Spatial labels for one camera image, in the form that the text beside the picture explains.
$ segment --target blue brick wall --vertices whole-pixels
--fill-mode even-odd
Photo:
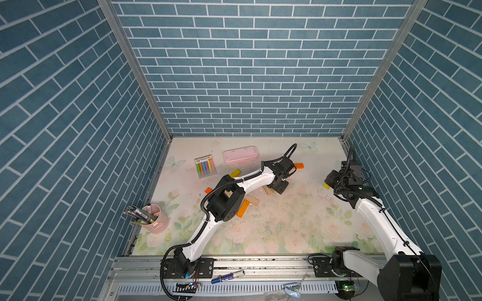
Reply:
[[[406,233],[443,264],[441,300],[482,292],[482,1],[429,0],[350,142]]]
[[[339,136],[411,3],[114,0],[174,136]]]
[[[165,139],[96,0],[0,2],[0,300],[90,300]]]

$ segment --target floral table mat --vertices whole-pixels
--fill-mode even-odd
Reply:
[[[323,187],[326,175],[345,160],[337,138],[174,138],[151,201],[169,217],[169,227],[157,235],[141,229],[133,255],[164,255],[170,246],[185,243],[203,217],[200,202],[207,187],[235,169],[241,174],[258,169],[261,160],[280,157],[293,143],[298,148],[291,159],[305,168],[287,179],[282,195],[268,196],[262,188],[251,192],[259,205],[250,204],[243,218],[235,216],[221,227],[204,254],[331,253],[335,246],[381,251],[363,218]],[[223,151],[249,145],[257,147],[258,160],[224,164]],[[199,179],[194,159],[209,154],[217,175]]]

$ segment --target wooden block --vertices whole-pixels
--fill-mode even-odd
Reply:
[[[251,204],[258,206],[259,200],[252,196],[244,196],[244,200],[250,202]]]
[[[270,195],[273,193],[273,189],[269,188],[268,186],[264,185],[263,189],[265,190],[267,195]]]
[[[244,200],[236,215],[239,218],[242,218],[242,216],[244,215],[244,212],[246,211],[246,209],[248,209],[248,206],[249,206],[249,202],[247,200]]]

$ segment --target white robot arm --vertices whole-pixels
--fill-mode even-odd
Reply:
[[[240,188],[243,188],[244,193],[248,194],[251,191],[257,188],[260,188],[264,185],[270,185],[271,183],[273,183],[275,178],[273,171],[268,167],[264,167],[263,171],[259,169],[243,177],[236,177],[234,178],[234,180],[242,180],[243,178],[249,178],[256,174],[259,174],[259,175],[249,180],[246,180],[244,182],[237,183],[236,185]],[[191,262],[201,257],[202,252],[206,247],[206,244],[209,242],[209,240],[211,240],[211,237],[213,236],[213,234],[217,231],[217,229],[219,229],[222,225],[224,225],[224,223],[226,223],[224,220],[220,220],[216,222],[212,212],[209,212],[209,221],[207,221],[207,225],[203,228],[203,225],[206,223],[206,220],[207,220],[207,216],[203,218],[199,227],[196,229],[192,237],[187,241],[191,245],[183,248],[182,252],[185,258],[189,259]]]
[[[282,157],[272,161],[262,161],[259,170],[242,177],[231,178],[225,175],[214,190],[206,195],[201,201],[201,210],[205,213],[201,224],[185,245],[176,246],[174,250],[174,261],[183,277],[188,278],[192,275],[206,244],[217,229],[236,215],[245,194],[264,185],[279,194],[283,193],[288,186],[286,178],[296,171],[295,165],[290,160],[295,149],[296,144],[292,145]]]
[[[442,265],[427,255],[400,228],[384,208],[378,193],[364,185],[362,167],[351,148],[340,171],[333,170],[325,183],[334,195],[349,202],[372,229],[386,260],[374,260],[354,247],[336,247],[332,268],[337,274],[355,271],[375,284],[385,300],[439,299]]]

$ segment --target pink pen holder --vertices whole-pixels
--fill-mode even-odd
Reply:
[[[167,215],[164,214],[164,212],[161,211],[159,206],[152,204],[150,205],[150,208],[151,208],[150,213],[154,214],[159,212],[159,217],[152,224],[149,224],[143,227],[153,234],[160,234],[167,229],[167,226],[169,226],[169,218],[167,217]],[[144,210],[145,212],[148,212],[147,206],[144,206],[142,210]]]

